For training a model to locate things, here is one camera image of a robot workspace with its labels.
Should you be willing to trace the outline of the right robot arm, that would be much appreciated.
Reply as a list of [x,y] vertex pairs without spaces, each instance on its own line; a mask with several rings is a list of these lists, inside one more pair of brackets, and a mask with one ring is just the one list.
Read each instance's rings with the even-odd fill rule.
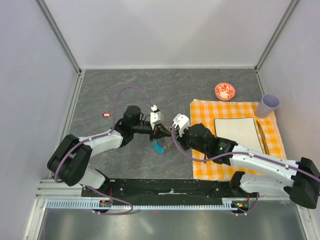
[[233,175],[229,191],[235,197],[244,193],[288,195],[299,206],[315,209],[318,205],[320,171],[309,158],[296,161],[259,153],[235,141],[214,136],[202,123],[193,126],[174,123],[171,137],[182,154],[189,149],[204,154],[200,162],[212,161],[259,172],[253,176],[246,173]]

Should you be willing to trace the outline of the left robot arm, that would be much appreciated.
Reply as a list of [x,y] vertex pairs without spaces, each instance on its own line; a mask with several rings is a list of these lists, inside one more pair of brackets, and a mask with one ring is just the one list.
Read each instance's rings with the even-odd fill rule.
[[47,168],[69,187],[77,184],[90,186],[99,197],[106,196],[110,191],[107,177],[89,166],[91,157],[126,146],[135,134],[148,135],[150,141],[171,137],[156,106],[151,108],[149,121],[143,120],[142,116],[138,106],[130,105],[114,129],[88,137],[65,136],[48,160]]

